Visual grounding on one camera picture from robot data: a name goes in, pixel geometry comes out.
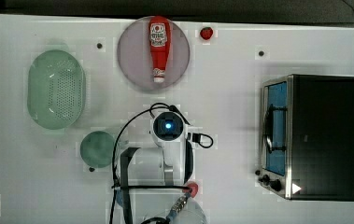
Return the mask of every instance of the white surface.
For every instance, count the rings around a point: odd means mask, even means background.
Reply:
[[[211,149],[195,151],[196,199],[209,223],[354,223],[354,203],[288,202],[253,174],[261,84],[291,73],[354,76],[354,29],[211,23],[216,32],[204,42],[206,23],[177,22],[190,41],[190,66],[172,88],[148,93],[117,63],[130,22],[0,15],[0,223],[107,223],[111,173],[88,172],[79,143],[159,101],[180,105],[192,125],[216,138]],[[31,120],[26,82],[35,57],[65,49],[50,44],[62,42],[86,71],[87,100],[78,121],[54,133]],[[133,123],[130,140],[151,141],[148,118]]]

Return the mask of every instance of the green colander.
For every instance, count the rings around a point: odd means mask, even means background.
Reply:
[[[39,55],[28,77],[28,111],[46,129],[74,123],[84,107],[85,76],[78,61],[62,50]]]

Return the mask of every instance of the ketchup label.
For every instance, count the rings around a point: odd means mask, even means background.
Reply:
[[[164,77],[164,70],[155,68],[153,69],[153,76],[154,77]]]
[[[153,47],[163,47],[167,42],[164,23],[152,23],[150,26],[150,44]]]

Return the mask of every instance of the small green bowl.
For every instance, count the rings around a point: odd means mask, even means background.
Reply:
[[[28,111],[40,126],[63,129],[80,116],[85,101],[85,75],[78,61],[62,50],[39,55],[28,77]]]
[[[109,133],[89,133],[80,144],[80,156],[92,168],[107,167],[113,159],[115,140]]]

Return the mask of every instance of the knob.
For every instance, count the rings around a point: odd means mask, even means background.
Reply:
[[[262,182],[265,186],[269,186],[270,177],[268,175],[264,175],[262,176],[262,178],[259,178],[258,180]]]
[[[275,191],[280,191],[281,190],[281,182],[279,180],[270,181],[270,188],[272,188]]]

